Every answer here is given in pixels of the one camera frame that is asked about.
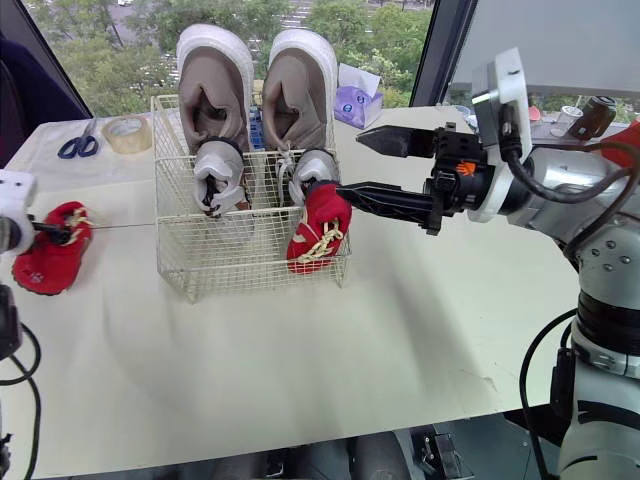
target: window frame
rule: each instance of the window frame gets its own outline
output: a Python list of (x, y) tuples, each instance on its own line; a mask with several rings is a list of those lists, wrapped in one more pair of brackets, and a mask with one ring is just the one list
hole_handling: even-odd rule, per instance
[(91, 118), (91, 110), (49, 48), (26, 7), (20, 0), (2, 0), (0, 4), (0, 34), (6, 40), (27, 48), (53, 81), (85, 113), (86, 118)]
[(436, 1), (410, 107), (436, 105), (444, 100), (477, 5), (478, 0)]

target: red shoe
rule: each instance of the red shoe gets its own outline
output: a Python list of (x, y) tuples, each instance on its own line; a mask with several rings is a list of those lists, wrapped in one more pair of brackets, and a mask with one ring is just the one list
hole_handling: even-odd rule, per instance
[[(600, 140), (605, 142), (621, 142), (631, 145), (632, 147), (640, 148), (640, 123), (633, 122), (629, 127), (621, 132), (611, 135), (610, 137)], [(605, 148), (602, 150), (602, 155), (617, 163), (621, 167), (631, 167), (633, 165), (633, 158), (631, 154), (617, 148)]]
[(351, 222), (351, 204), (336, 193), (337, 183), (320, 181), (307, 191), (302, 219), (287, 248), (289, 270), (315, 272), (331, 263)]
[(70, 227), (71, 239), (56, 245), (47, 233), (39, 232), (33, 246), (13, 263), (13, 278), (18, 285), (42, 295), (57, 295), (71, 286), (91, 241), (86, 212), (80, 202), (68, 202), (47, 215), (45, 223)]

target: beige sneaker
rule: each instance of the beige sneaker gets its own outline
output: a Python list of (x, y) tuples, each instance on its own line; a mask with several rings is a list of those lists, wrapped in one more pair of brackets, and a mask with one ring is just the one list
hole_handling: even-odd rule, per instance
[(273, 41), (262, 91), (270, 150), (333, 148), (338, 64), (333, 48), (309, 30), (285, 30)]
[(251, 150), (249, 106), (251, 52), (235, 34), (213, 25), (191, 25), (177, 46), (180, 120), (189, 152), (212, 137)]

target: blue scissors handle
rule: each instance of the blue scissors handle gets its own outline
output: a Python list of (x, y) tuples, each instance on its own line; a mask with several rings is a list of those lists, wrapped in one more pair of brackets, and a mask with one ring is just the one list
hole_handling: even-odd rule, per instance
[(60, 158), (88, 157), (98, 151), (98, 141), (93, 135), (76, 137), (65, 143), (58, 151)]

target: scissors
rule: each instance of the scissors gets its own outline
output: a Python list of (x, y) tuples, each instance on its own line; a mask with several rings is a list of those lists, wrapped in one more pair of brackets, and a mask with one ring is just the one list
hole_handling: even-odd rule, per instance
[(82, 132), (82, 135), (72, 138), (65, 143), (60, 150), (58, 150), (58, 156), (66, 159), (73, 158), (76, 155), (80, 157), (94, 155), (98, 151), (98, 141), (96, 140), (96, 137), (91, 135), (91, 132), (93, 132), (97, 122), (97, 118), (89, 120), (89, 123)]

